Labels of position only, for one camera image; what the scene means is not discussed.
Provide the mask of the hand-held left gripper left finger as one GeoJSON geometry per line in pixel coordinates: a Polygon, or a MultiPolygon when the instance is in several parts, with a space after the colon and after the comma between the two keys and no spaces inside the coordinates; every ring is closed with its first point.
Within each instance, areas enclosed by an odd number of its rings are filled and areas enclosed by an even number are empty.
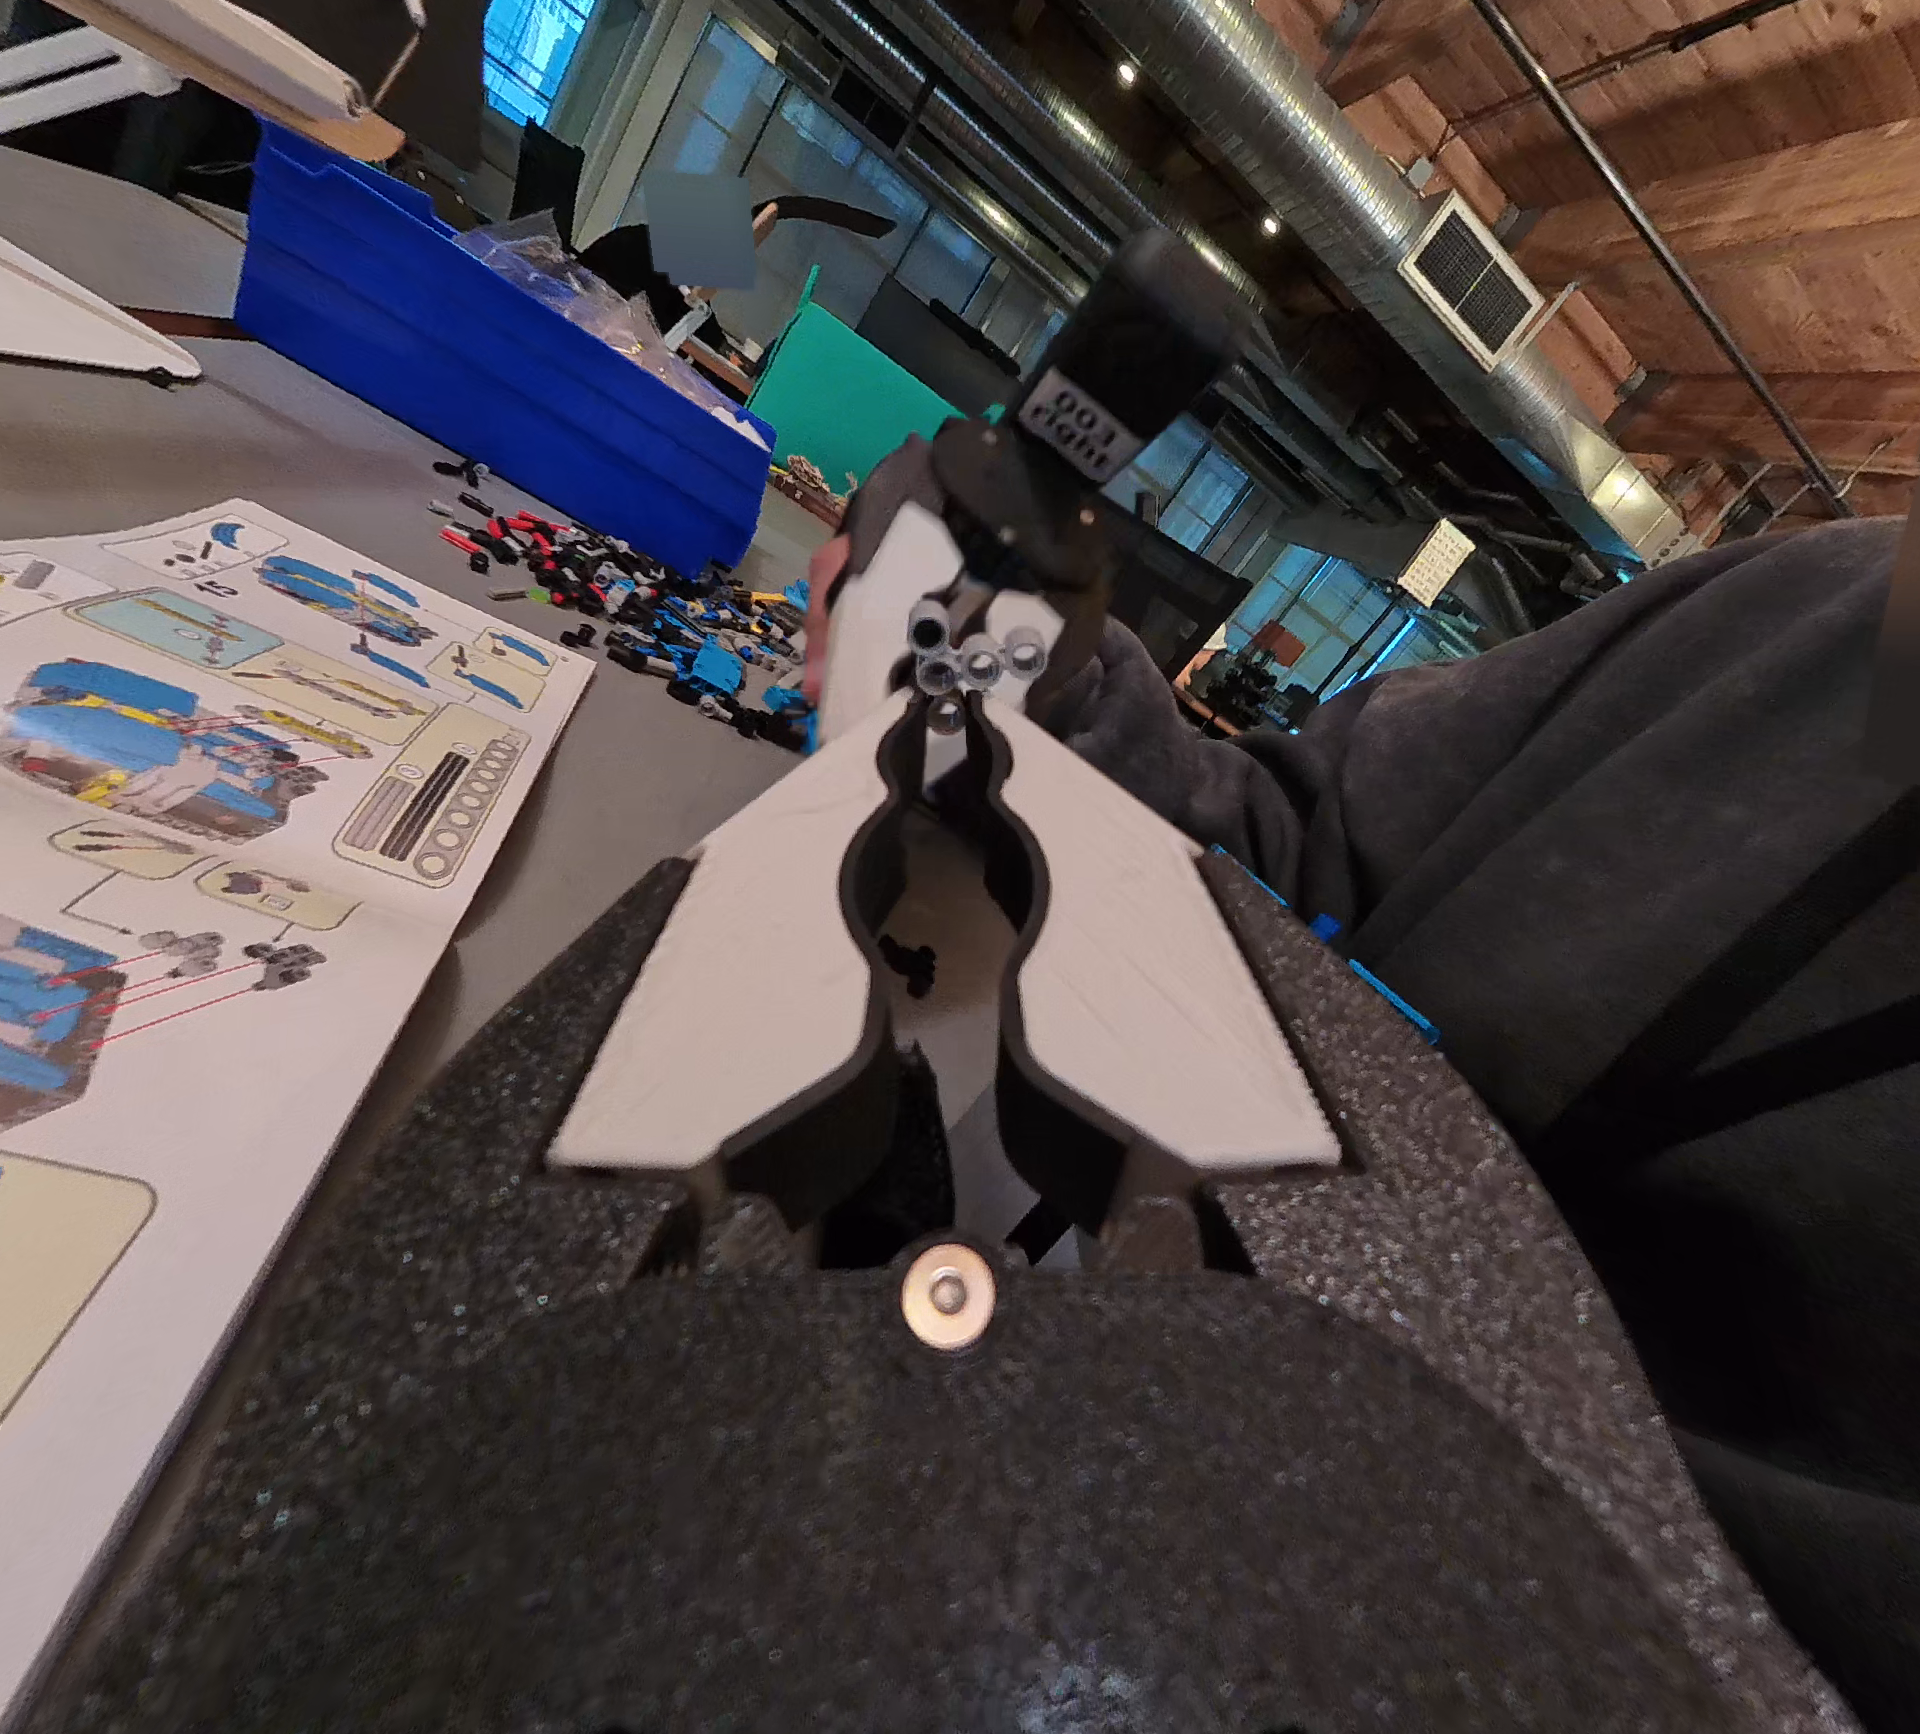
{"type": "Polygon", "coordinates": [[[547,1149],[551,1171],[746,1168],[881,1063],[893,1007],[849,876],[896,799],[882,750],[907,716],[896,690],[696,847],[547,1149]]]}

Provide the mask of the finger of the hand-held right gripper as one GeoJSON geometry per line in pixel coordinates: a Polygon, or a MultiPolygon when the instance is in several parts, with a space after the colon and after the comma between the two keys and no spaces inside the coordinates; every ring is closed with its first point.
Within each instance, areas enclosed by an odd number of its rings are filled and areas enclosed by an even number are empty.
{"type": "Polygon", "coordinates": [[[1058,667],[1067,620],[1046,599],[1002,591],[960,635],[960,690],[1027,712],[1058,667]]]}
{"type": "Polygon", "coordinates": [[[846,542],[829,595],[827,641],[815,654],[822,663],[818,748],[850,734],[898,690],[898,667],[914,654],[916,612],[928,601],[944,603],[962,572],[949,524],[924,507],[900,507],[885,523],[864,519],[846,542]]]}

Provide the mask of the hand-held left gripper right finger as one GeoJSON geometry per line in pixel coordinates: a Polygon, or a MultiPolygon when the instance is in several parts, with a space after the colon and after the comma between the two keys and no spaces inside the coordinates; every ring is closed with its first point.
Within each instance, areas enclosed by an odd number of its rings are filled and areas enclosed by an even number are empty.
{"type": "Polygon", "coordinates": [[[1339,1134],[1203,853],[1008,705],[972,701],[984,884],[1015,932],[997,1126],[1022,1176],[1269,1176],[1339,1134]]]}

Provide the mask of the grey beam with holes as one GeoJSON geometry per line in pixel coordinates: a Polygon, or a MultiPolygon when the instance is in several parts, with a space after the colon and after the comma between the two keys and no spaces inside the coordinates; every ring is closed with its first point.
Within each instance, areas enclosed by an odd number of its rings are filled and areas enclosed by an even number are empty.
{"type": "MultiPolygon", "coordinates": [[[[947,601],[923,596],[908,617],[913,686],[924,701],[924,793],[962,766],[968,754],[968,701],[960,690],[962,617],[947,601]]],[[[990,705],[1020,711],[987,699],[990,705]]]]}

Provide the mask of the pile of building block parts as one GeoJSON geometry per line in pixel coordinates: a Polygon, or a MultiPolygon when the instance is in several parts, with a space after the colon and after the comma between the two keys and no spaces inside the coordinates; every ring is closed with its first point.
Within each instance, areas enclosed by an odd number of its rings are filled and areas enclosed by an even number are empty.
{"type": "Polygon", "coordinates": [[[472,458],[437,458],[433,474],[456,484],[433,499],[440,538],[469,571],[520,571],[524,582],[490,591],[498,607],[549,609],[571,626],[561,643],[600,650],[612,667],[661,681],[684,709],[725,723],[746,741],[788,754],[815,748],[805,693],[805,582],[756,591],[710,562],[680,572],[600,530],[533,507],[495,509],[493,470],[472,458]]]}

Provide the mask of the building instruction booklet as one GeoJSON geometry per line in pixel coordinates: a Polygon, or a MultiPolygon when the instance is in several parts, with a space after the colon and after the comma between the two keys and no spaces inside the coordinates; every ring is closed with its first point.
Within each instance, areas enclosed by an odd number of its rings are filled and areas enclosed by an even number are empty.
{"type": "Polygon", "coordinates": [[[3,576],[12,1720],[593,667],[247,499],[3,576]]]}

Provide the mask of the person's right forearm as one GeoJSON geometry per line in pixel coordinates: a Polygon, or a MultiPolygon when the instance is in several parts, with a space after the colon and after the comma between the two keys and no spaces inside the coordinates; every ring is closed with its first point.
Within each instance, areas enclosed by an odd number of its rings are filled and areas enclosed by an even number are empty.
{"type": "Polygon", "coordinates": [[[1200,849],[1220,849],[1342,951],[1385,961],[1415,928],[1417,870],[1513,758],[1526,706],[1494,658],[1390,673],[1297,733],[1197,733],[1141,638],[1105,624],[1048,731],[1200,849]]]}

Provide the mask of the person's right hand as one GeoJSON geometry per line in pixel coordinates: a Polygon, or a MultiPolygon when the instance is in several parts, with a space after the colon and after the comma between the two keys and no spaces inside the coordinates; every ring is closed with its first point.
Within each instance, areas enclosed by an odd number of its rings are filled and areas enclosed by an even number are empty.
{"type": "Polygon", "coordinates": [[[807,587],[809,603],[805,612],[805,668],[803,693],[811,706],[818,706],[827,681],[833,599],[837,585],[849,564],[852,542],[846,533],[837,533],[818,547],[809,562],[807,587]]]}

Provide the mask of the teal green panel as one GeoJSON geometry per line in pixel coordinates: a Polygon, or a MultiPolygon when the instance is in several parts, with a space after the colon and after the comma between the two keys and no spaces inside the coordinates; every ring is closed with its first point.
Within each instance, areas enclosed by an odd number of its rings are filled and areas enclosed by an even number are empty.
{"type": "Polygon", "coordinates": [[[933,438],[960,411],[815,301],[820,269],[768,350],[746,411],[775,435],[773,460],[811,464],[829,493],[850,493],[919,435],[933,438]]]}

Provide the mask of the heap of clear plastic bags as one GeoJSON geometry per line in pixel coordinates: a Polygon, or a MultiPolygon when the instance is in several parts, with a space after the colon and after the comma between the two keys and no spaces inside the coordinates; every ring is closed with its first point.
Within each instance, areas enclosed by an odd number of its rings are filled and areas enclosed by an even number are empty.
{"type": "Polygon", "coordinates": [[[668,333],[661,333],[646,301],[627,301],[583,266],[563,233],[557,209],[520,213],[455,236],[455,247],[490,272],[561,314],[616,355],[642,368],[703,412],[733,423],[745,402],[686,355],[700,340],[710,355],[727,357],[729,343],[717,328],[710,303],[694,306],[668,333]]]}

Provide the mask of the white air vent grille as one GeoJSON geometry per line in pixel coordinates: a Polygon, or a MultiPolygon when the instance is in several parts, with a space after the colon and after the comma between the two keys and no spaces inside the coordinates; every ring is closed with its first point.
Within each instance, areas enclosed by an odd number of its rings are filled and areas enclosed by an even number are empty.
{"type": "Polygon", "coordinates": [[[1434,203],[1399,261],[1399,275],[1489,374],[1525,352],[1549,310],[1536,284],[1459,191],[1434,203]]]}

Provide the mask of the blue plastic bin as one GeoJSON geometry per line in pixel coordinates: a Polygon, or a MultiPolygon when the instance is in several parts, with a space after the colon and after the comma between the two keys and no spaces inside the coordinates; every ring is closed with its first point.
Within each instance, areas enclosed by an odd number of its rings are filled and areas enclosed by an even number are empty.
{"type": "Polygon", "coordinates": [[[735,568],[770,455],[464,251],[424,192],[259,126],[255,340],[656,562],[735,568]]]}

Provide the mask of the black ceiling pipe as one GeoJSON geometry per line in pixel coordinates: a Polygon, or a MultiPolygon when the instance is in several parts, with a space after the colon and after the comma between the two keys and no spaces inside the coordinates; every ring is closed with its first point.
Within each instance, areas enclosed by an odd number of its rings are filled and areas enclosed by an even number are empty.
{"type": "Polygon", "coordinates": [[[1830,468],[1823,463],[1819,453],[1813,448],[1811,440],[1803,429],[1794,423],[1788,407],[1779,399],[1769,379],[1745,352],[1735,333],[1725,322],[1722,314],[1708,301],[1707,292],[1695,282],[1693,272],[1686,265],[1672,253],[1669,239],[1652,222],[1635,191],[1630,188],[1627,177],[1620,173],[1614,156],[1607,146],[1596,139],[1593,128],[1574,112],[1573,100],[1566,91],[1551,76],[1549,66],[1542,66],[1535,50],[1525,43],[1517,24],[1501,5],[1501,0],[1466,0],[1475,14],[1486,24],[1501,43],[1503,52],[1513,66],[1520,72],[1525,84],[1533,95],[1547,106],[1549,114],[1573,146],[1585,156],[1593,173],[1599,177],[1602,188],[1607,191],[1613,205],[1627,219],[1628,229],[1645,244],[1646,255],[1654,261],[1672,289],[1679,292],[1682,303],[1688,306],[1693,316],[1700,322],[1707,336],[1721,350],[1722,359],[1730,365],[1735,374],[1747,387],[1751,396],[1762,407],[1764,414],[1772,425],[1782,432],[1788,442],[1788,451],[1794,455],[1797,464],[1804,476],[1804,484],[1815,493],[1826,510],[1837,520],[1853,520],[1858,516],[1858,510],[1851,503],[1844,489],[1835,480],[1830,468]]]}

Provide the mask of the white wall chart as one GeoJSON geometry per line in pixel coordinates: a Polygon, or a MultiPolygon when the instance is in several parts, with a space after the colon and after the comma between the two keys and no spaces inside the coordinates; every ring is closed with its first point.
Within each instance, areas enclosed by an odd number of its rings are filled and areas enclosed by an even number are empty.
{"type": "Polygon", "coordinates": [[[1409,601],[1431,610],[1475,557],[1475,536],[1451,519],[1440,519],[1417,540],[1394,576],[1394,587],[1409,601]]]}

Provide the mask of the silver ventilation duct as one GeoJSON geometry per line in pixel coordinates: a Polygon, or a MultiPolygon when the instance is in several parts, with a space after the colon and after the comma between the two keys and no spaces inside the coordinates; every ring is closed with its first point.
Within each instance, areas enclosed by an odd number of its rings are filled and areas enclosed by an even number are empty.
{"type": "Polygon", "coordinates": [[[1466,421],[1600,547],[1657,568],[1680,514],[1536,347],[1494,365],[1405,276],[1445,224],[1250,0],[1076,0],[1466,421]]]}

